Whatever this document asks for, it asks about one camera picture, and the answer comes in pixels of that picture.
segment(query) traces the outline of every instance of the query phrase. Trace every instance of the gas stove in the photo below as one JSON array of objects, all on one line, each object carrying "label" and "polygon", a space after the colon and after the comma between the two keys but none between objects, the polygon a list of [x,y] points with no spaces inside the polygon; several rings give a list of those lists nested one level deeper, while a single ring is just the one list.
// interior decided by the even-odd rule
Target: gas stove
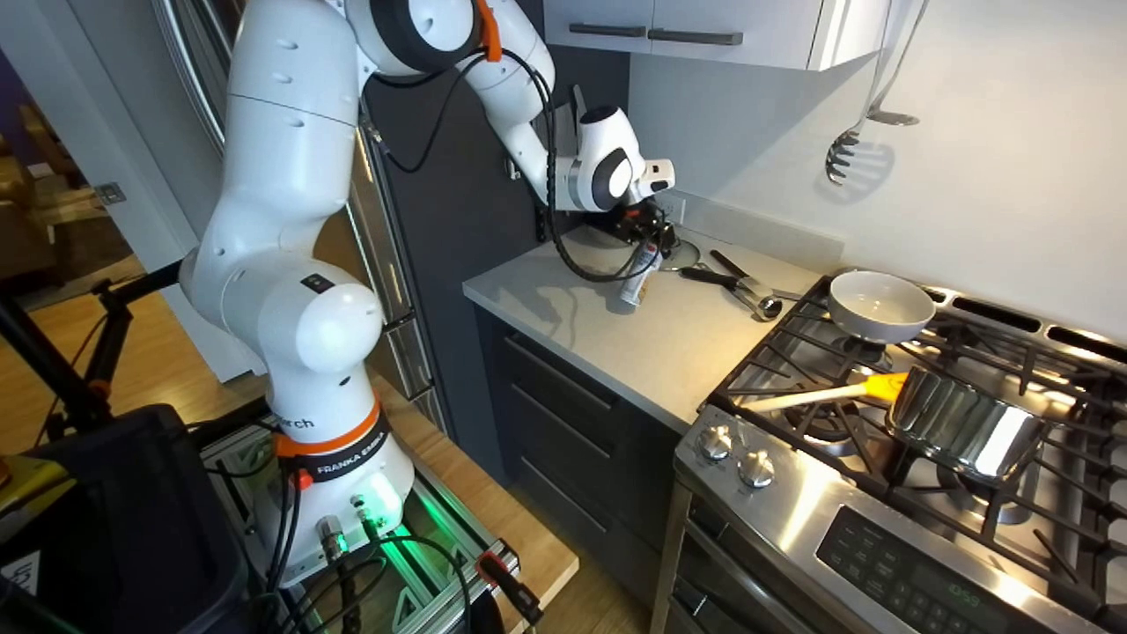
[{"label": "gas stove", "polygon": [[[709,396],[681,484],[837,621],[1127,632],[1127,350],[926,294],[920,338],[871,345],[831,322],[828,282],[809,290]],[[871,372],[909,385],[893,406],[755,413]],[[946,421],[913,427],[905,403]]]}]

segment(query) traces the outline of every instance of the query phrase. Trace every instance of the stainless steel stove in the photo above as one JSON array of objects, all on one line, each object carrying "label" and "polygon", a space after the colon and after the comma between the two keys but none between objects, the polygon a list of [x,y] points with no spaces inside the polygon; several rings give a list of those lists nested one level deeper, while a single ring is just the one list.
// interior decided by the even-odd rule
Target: stainless steel stove
[{"label": "stainless steel stove", "polygon": [[[676,447],[656,632],[1127,632],[1127,350],[930,295],[920,338],[871,345],[819,282],[713,392]],[[909,385],[751,413],[867,372]]]}]

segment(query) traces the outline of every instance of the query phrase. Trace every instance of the floor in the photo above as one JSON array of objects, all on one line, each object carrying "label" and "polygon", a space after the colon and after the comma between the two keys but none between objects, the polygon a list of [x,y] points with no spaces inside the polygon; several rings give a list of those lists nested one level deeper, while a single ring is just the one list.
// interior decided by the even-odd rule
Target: floor
[{"label": "floor", "polygon": [[[97,323],[101,305],[91,295],[47,298],[36,295],[32,318],[53,338],[53,345],[76,360],[86,338]],[[43,417],[53,396],[0,338],[0,456],[36,445]],[[174,403],[183,418],[212,418],[248,397],[261,396],[261,382],[216,385],[200,355],[178,332],[174,309],[149,295],[134,302],[131,350],[117,371],[117,413],[143,403]],[[637,634],[649,625],[644,607],[624,595],[599,565],[570,544],[580,555],[576,578],[547,611],[535,632],[542,634]]]}]

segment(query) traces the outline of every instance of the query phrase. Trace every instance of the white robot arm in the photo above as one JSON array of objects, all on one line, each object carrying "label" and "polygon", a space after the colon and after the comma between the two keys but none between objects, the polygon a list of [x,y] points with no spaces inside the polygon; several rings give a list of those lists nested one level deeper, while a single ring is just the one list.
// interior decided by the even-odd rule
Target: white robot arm
[{"label": "white robot arm", "polygon": [[[479,55],[479,20],[497,23],[501,60]],[[313,241],[347,197],[365,79],[447,66],[464,70],[531,189],[561,212],[606,212],[671,188],[671,166],[641,160],[627,117],[599,109],[585,117],[580,151],[552,163],[549,189],[549,151],[531,120],[547,104],[552,60],[515,0],[248,4],[228,75],[222,193],[178,278],[189,302],[268,367],[268,406],[283,427],[276,456],[300,484],[283,585],[324,565],[324,526],[346,526],[346,540],[364,544],[354,506],[394,527],[411,488],[411,463],[386,434],[364,367],[381,338],[381,298],[313,261]],[[283,534],[283,521],[276,477],[257,500],[261,540]]]}]

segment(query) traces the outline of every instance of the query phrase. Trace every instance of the cabinet handle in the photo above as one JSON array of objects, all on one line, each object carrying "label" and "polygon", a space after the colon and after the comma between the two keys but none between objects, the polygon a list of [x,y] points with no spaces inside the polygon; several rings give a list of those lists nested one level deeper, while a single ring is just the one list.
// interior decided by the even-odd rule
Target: cabinet handle
[{"label": "cabinet handle", "polygon": [[669,29],[649,29],[649,40],[662,40],[662,42],[698,42],[698,46],[742,46],[742,32],[669,32]]},{"label": "cabinet handle", "polygon": [[575,35],[602,35],[602,40],[644,40],[644,23],[570,20],[566,32],[575,32]]}]

